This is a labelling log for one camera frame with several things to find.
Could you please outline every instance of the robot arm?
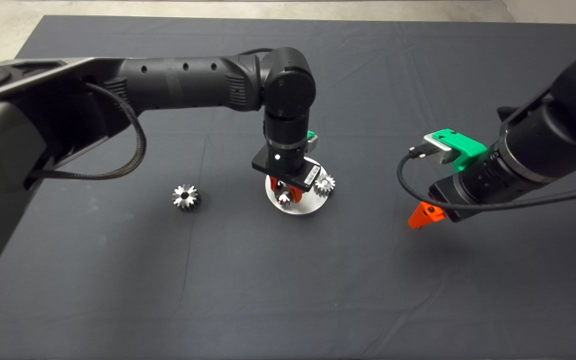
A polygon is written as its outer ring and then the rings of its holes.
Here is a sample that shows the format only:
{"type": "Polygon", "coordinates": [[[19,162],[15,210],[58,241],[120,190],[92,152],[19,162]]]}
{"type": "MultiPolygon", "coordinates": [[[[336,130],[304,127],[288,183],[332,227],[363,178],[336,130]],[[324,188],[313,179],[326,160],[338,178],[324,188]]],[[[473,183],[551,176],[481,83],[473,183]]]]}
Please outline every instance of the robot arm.
{"type": "Polygon", "coordinates": [[[307,177],[319,168],[304,158],[311,145],[307,130],[315,95],[304,55],[288,47],[270,50],[261,60],[244,53],[0,63],[0,254],[41,178],[104,180],[137,167],[146,139],[124,171],[96,176],[55,171],[125,130],[133,117],[140,134],[136,119],[146,110],[227,107],[247,112],[263,106],[266,142],[253,168],[309,191],[313,183],[307,177]]]}
{"type": "MultiPolygon", "coordinates": [[[[503,120],[499,139],[463,170],[433,183],[429,198],[403,181],[404,188],[455,223],[478,212],[576,199],[576,191],[570,191],[513,201],[576,171],[576,61],[526,105],[498,113],[503,120]]],[[[441,151],[426,148],[428,155],[441,151]]]]}

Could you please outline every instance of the green mount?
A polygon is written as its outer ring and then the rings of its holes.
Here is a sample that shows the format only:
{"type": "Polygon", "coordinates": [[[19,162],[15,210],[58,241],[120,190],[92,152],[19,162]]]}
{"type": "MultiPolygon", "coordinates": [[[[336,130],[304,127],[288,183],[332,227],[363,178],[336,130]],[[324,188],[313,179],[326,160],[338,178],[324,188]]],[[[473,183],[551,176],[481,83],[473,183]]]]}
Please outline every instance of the green mount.
{"type": "Polygon", "coordinates": [[[433,132],[432,138],[459,152],[459,156],[452,162],[452,168],[455,173],[466,169],[479,155],[486,153],[487,150],[484,144],[452,129],[433,132]]]}

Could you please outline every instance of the small gear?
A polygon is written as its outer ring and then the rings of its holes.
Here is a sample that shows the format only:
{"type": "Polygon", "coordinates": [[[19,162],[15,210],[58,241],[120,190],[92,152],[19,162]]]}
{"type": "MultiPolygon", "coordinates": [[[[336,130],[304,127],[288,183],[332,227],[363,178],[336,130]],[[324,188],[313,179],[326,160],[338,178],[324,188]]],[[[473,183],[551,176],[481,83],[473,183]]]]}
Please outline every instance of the small gear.
{"type": "Polygon", "coordinates": [[[315,180],[313,188],[318,196],[330,196],[330,193],[335,189],[335,180],[332,176],[322,171],[315,180]]]}
{"type": "Polygon", "coordinates": [[[281,181],[278,181],[274,187],[274,198],[282,207],[287,207],[293,202],[293,194],[290,192],[290,187],[281,181]]]}
{"type": "Polygon", "coordinates": [[[180,208],[182,212],[189,212],[202,203],[202,196],[192,185],[183,184],[176,187],[172,194],[173,204],[180,208]]]}

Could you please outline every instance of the white label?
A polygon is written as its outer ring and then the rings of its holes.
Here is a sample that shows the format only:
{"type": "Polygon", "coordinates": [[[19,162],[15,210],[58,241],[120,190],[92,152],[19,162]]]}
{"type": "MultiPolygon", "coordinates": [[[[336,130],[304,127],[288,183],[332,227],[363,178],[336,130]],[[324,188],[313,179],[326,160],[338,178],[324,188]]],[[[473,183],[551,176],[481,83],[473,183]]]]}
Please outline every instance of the white label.
{"type": "Polygon", "coordinates": [[[313,180],[315,180],[315,177],[317,176],[317,173],[320,171],[322,167],[321,166],[313,166],[312,170],[310,171],[310,173],[308,173],[308,176],[306,176],[306,180],[304,181],[304,183],[306,183],[306,185],[310,185],[313,180]]]}

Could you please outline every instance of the floor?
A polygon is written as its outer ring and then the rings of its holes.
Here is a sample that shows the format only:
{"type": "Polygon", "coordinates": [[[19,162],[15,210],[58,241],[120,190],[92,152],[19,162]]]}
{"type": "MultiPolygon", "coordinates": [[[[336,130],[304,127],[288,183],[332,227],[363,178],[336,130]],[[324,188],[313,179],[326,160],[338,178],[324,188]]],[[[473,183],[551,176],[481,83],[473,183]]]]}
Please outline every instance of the floor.
{"type": "Polygon", "coordinates": [[[0,61],[43,15],[576,23],[576,0],[60,1],[0,0],[0,61]]]}

